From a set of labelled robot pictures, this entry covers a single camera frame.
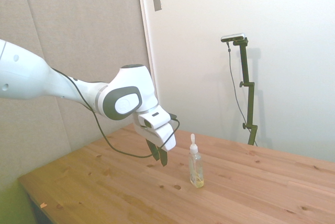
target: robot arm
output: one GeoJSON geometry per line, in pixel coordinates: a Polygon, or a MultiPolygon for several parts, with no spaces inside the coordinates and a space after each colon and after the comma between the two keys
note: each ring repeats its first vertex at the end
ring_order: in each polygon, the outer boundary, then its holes
{"type": "MultiPolygon", "coordinates": [[[[168,114],[154,95],[148,69],[141,64],[126,65],[110,83],[88,83],[68,77],[76,84],[91,109],[112,120],[130,115],[138,134],[147,139],[151,152],[166,156],[175,146],[168,114]]],[[[32,99],[56,96],[86,106],[72,82],[44,59],[12,43],[0,40],[0,97],[32,99]]]]}

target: plastic bottle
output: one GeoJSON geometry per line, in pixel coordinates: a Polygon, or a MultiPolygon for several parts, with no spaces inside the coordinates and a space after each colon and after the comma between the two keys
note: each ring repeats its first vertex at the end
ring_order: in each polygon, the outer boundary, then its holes
{"type": "Polygon", "coordinates": [[[198,146],[195,144],[195,136],[191,134],[192,144],[189,147],[188,163],[191,183],[195,187],[204,186],[203,163],[201,155],[198,152],[198,146]]]}

